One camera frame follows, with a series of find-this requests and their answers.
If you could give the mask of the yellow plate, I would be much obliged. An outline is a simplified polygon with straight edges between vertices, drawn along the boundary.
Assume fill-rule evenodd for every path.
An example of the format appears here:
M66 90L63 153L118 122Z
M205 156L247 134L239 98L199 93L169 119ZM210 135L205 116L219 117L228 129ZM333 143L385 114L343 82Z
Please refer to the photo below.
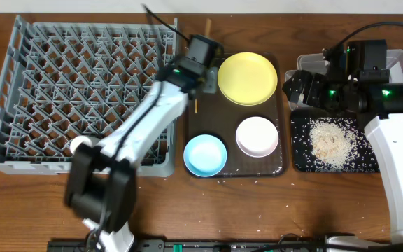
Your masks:
M218 70L218 86L231 102L242 106L264 103L276 91L278 74L264 56L240 52L228 57Z

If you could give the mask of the pink white bowl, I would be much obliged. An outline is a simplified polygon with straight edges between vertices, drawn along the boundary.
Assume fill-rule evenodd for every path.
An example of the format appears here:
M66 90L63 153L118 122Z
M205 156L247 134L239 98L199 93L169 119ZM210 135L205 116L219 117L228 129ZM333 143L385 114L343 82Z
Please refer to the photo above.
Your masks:
M236 144L243 153L252 158L272 154L279 143L276 126L268 119L253 116L243 120L236 129Z

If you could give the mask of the white cup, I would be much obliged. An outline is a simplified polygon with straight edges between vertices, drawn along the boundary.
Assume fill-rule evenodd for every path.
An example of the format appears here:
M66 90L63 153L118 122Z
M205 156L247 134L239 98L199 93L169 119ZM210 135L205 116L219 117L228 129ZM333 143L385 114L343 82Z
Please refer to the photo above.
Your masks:
M77 150L77 147L81 144L85 144L86 146L93 147L100 141L99 138L93 136L77 136L76 138L72 139L69 148L72 154L74 154Z

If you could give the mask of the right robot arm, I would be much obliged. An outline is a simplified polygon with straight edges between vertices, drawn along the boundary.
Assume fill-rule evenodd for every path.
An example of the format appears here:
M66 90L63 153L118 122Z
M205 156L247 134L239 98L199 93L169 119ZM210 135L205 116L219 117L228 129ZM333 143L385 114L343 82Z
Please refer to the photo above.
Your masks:
M297 70L282 90L290 102L356 115L381 172L391 241L403 244L403 83L390 82L386 41L351 41L323 58L326 74Z

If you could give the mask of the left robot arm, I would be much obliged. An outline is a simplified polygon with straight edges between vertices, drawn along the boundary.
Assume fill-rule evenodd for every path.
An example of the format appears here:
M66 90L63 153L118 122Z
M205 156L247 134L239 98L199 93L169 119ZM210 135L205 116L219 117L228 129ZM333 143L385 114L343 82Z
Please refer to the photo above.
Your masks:
M93 225L85 251L131 251L134 236L128 220L136 203L137 170L158 136L186 110L223 53L219 42L192 35L188 50L157 71L150 91L121 126L93 146L76 146L64 203Z

